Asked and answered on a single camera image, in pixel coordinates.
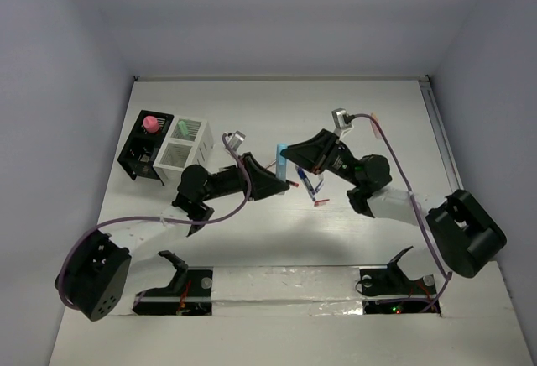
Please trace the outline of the blue highlighter marker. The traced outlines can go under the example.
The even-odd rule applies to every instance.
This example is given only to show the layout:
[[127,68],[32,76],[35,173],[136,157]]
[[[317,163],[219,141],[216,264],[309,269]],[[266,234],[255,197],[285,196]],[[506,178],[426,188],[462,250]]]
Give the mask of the blue highlighter marker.
[[275,175],[281,181],[287,181],[287,159],[281,154],[276,155]]

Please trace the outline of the red pen cap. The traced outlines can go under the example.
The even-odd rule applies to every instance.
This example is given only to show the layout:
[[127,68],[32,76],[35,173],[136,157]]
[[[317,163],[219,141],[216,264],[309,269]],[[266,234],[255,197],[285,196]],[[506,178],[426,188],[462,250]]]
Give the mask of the red pen cap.
[[326,203],[328,203],[330,201],[330,199],[322,199],[322,200],[317,200],[314,202],[314,207],[320,207],[320,206],[323,206],[325,205]]

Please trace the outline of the green highlighter marker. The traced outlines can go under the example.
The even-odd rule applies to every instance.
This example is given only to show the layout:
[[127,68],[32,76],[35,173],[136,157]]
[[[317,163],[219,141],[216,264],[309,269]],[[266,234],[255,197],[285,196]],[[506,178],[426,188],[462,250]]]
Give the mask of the green highlighter marker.
[[181,136],[188,137],[190,135],[189,130],[188,130],[188,126],[183,120],[180,120],[177,123],[177,130],[178,130],[178,132],[180,133]]

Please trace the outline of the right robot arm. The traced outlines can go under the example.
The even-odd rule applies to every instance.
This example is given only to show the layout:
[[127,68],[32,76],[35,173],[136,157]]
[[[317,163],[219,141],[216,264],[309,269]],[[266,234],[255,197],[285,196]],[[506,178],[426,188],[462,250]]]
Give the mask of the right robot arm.
[[505,233],[470,192],[434,197],[393,188],[386,157],[358,159],[326,129],[281,154],[311,174],[328,171],[352,184],[347,199],[354,212],[422,227],[447,267],[462,277],[475,277],[507,244]]

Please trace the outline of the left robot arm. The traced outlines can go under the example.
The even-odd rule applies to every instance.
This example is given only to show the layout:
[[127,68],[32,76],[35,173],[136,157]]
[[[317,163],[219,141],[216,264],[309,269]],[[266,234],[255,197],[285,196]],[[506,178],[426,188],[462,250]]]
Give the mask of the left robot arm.
[[171,208],[160,216],[112,219],[85,232],[55,280],[62,303],[96,322],[112,312],[128,314],[153,295],[184,300],[196,283],[174,243],[290,188],[250,153],[235,160],[217,173],[186,167]]

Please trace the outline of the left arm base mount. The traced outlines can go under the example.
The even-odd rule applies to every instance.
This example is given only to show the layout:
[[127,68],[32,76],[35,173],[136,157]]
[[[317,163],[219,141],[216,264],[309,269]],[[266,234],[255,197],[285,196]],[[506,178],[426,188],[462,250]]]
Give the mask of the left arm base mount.
[[213,268],[190,268],[169,250],[160,251],[175,269],[165,287],[138,293],[133,312],[138,316],[211,316]]

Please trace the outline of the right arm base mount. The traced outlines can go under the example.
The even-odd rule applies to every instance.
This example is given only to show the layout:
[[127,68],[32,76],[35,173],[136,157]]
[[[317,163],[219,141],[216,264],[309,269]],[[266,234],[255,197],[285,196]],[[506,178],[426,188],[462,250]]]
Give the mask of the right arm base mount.
[[365,315],[441,313],[436,303],[437,289],[432,274],[410,279],[399,261],[413,247],[404,248],[385,265],[361,268],[355,291],[363,298]]

